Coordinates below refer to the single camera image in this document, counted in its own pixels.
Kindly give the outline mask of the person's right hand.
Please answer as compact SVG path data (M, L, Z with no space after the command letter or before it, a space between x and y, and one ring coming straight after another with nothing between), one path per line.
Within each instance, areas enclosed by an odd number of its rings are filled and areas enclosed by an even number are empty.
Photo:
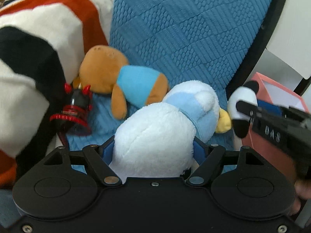
M294 183L296 198L292 205L289 215L297 214L301 208L301 199L308 200L311 198L311 182L297 178Z

